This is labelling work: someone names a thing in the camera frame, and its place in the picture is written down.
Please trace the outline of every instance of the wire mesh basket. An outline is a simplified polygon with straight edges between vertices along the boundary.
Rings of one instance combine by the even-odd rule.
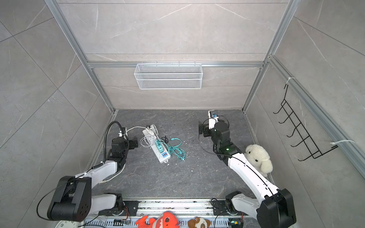
[[[203,68],[195,63],[141,63],[134,76],[140,89],[200,89]]]

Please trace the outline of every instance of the white stuffed dog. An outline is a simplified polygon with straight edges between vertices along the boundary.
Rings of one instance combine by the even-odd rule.
[[[247,146],[245,157],[264,177],[273,171],[270,156],[262,146],[256,144]]]

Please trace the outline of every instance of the coiled teal cable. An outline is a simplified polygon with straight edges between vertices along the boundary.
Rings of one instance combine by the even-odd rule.
[[[169,143],[165,143],[163,140],[160,139],[160,142],[163,143],[166,147],[167,147],[167,151],[169,152],[169,154],[172,156],[172,154],[177,156],[177,159],[180,161],[184,161],[185,157],[186,157],[186,153],[183,149],[179,148],[179,146],[183,143],[180,139],[178,138],[172,138],[171,141],[173,140],[179,140],[180,143],[176,146],[172,146]]]

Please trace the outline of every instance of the orange plush toy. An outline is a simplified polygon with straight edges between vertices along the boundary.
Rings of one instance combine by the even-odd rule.
[[[138,228],[180,228],[177,218],[170,212],[164,212],[157,220],[150,218],[149,225],[145,223],[146,218],[147,215],[137,220]]]

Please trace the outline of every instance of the clock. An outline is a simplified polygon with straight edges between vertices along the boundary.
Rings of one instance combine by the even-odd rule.
[[[74,221],[65,221],[62,220],[59,223],[57,223],[55,228],[77,228],[80,225],[84,225],[85,222],[74,222]]]

